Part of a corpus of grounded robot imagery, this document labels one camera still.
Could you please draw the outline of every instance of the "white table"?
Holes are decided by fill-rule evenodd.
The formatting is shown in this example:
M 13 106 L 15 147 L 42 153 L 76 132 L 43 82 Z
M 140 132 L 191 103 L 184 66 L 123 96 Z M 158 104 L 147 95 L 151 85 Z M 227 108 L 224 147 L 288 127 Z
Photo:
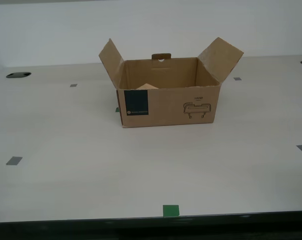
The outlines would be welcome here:
M 134 129 L 101 64 L 4 69 L 0 222 L 302 211 L 300 61 L 242 58 L 213 124 Z

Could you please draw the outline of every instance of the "cardboard box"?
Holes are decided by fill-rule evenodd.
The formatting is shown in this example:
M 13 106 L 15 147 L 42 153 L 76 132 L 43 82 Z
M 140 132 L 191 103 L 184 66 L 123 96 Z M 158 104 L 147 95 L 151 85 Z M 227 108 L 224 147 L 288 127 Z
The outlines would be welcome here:
M 214 121 L 221 84 L 243 52 L 221 38 L 198 57 L 124 61 L 109 39 L 100 59 L 116 88 L 124 128 Z M 145 84 L 158 89 L 137 89 Z

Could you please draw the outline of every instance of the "white wall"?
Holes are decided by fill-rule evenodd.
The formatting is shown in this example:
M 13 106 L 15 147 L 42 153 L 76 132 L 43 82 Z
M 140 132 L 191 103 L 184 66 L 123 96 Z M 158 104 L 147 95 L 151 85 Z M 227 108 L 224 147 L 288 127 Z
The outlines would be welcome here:
M 124 59 L 194 57 L 217 36 L 246 56 L 302 55 L 302 0 L 0 5 L 0 62 L 9 67 L 100 62 L 109 37 Z

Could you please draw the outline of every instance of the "printed drawing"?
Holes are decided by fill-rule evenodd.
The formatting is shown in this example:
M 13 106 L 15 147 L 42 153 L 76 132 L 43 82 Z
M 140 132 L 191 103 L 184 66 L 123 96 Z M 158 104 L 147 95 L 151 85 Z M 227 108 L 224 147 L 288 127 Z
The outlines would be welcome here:
M 195 105 L 193 103 L 184 104 L 184 113 L 189 115 L 189 118 L 192 118 L 191 114 L 202 114 L 201 118 L 204 118 L 204 115 L 208 112 L 211 112 L 211 104 L 203 103 L 201 105 Z

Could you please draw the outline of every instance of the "cardboard tab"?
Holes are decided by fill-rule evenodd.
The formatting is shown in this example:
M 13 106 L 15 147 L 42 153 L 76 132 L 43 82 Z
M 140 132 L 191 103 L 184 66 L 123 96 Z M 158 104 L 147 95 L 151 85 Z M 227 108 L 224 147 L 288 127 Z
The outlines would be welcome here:
M 109 39 L 103 50 L 100 52 L 99 57 L 113 82 L 116 89 L 119 89 L 122 72 L 124 69 L 124 60 L 117 51 L 113 41 Z
M 221 38 L 214 40 L 199 56 L 206 70 L 220 83 L 224 82 L 243 52 Z

